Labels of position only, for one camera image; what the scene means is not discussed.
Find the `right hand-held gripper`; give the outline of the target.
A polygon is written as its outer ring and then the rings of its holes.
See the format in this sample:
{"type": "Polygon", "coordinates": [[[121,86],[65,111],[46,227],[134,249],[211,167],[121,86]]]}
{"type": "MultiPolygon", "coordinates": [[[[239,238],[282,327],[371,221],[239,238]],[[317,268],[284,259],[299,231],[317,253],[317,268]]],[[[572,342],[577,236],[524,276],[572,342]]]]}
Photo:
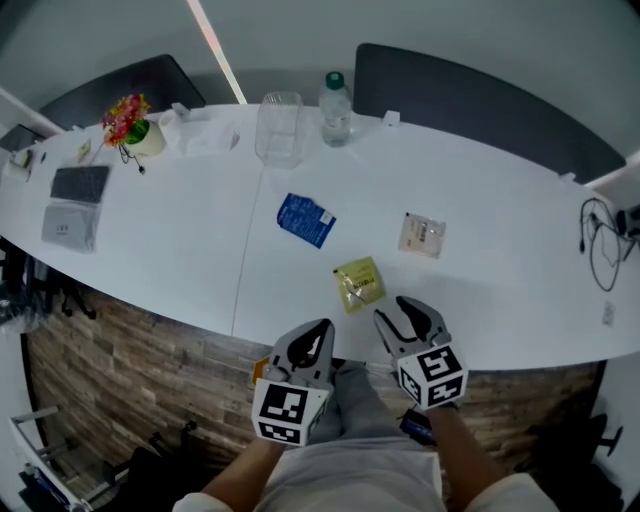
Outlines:
{"type": "Polygon", "coordinates": [[[412,338],[403,336],[379,309],[374,311],[373,319],[391,357],[400,358],[397,360],[399,386],[422,411],[463,397],[468,368],[458,345],[448,343],[449,332],[442,315],[408,296],[398,296],[397,304],[413,327],[412,338]],[[436,347],[424,350],[424,343],[436,347]]]}

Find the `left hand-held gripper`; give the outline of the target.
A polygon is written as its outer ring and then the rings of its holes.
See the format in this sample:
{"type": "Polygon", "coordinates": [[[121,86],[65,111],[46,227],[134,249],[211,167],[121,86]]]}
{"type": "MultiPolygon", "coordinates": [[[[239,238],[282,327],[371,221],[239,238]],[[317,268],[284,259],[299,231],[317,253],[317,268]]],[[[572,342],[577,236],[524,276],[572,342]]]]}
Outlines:
{"type": "Polygon", "coordinates": [[[316,319],[276,341],[272,365],[254,365],[251,421],[259,438],[290,446],[309,443],[334,391],[333,347],[333,323],[316,319]],[[319,365],[312,367],[317,360],[319,365]],[[287,373],[285,369],[298,370],[287,373]]]}

